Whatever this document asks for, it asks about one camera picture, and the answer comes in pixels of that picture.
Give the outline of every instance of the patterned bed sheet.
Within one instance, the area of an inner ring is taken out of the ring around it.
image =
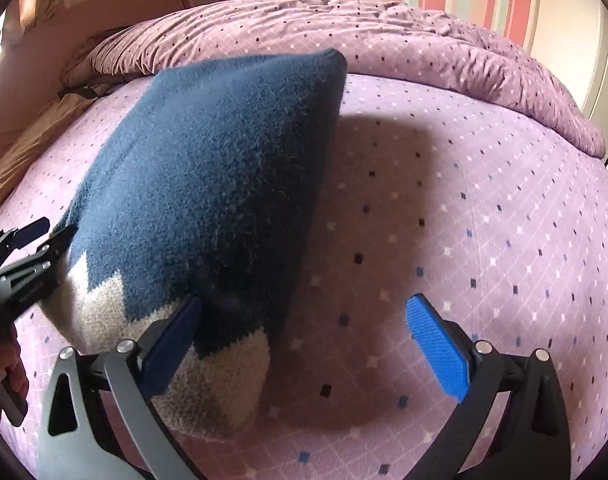
[[[149,82],[101,98],[70,127],[1,207],[0,228],[54,224]],[[423,292],[500,351],[549,349],[577,476],[608,437],[603,164],[517,112],[417,83],[349,75],[340,113],[257,420],[222,442],[180,443],[211,480],[403,478],[455,406],[404,324],[405,300]],[[17,326],[30,412],[1,431],[36,472],[40,400],[66,342],[38,308]]]

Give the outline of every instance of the blue gripper pad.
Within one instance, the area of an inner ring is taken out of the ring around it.
[[[406,324],[431,365],[442,390],[461,402],[470,387],[468,360],[445,330],[444,320],[423,294],[415,294],[407,301]]]

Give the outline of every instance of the silver bolt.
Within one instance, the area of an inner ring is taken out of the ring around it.
[[[546,362],[550,359],[550,354],[543,348],[535,350],[535,357],[540,361]]]
[[[474,344],[474,349],[477,350],[480,354],[486,355],[492,352],[492,345],[488,343],[488,341],[478,341]]]
[[[60,350],[60,359],[71,359],[71,357],[73,357],[73,354],[75,354],[75,349],[72,346],[67,346]]]
[[[117,352],[120,354],[126,354],[135,348],[135,341],[133,339],[124,339],[117,343]]]

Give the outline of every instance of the pink bed sheet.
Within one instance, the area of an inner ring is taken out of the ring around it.
[[[60,137],[0,209],[0,228],[55,223],[149,82],[101,98]],[[347,79],[257,420],[223,442],[180,443],[211,480],[403,478],[455,405],[405,327],[415,292],[500,351],[549,349],[577,476],[608,437],[608,172],[506,108],[364,75]],[[37,308],[18,332],[30,414],[1,431],[34,472],[40,399],[65,341]]]

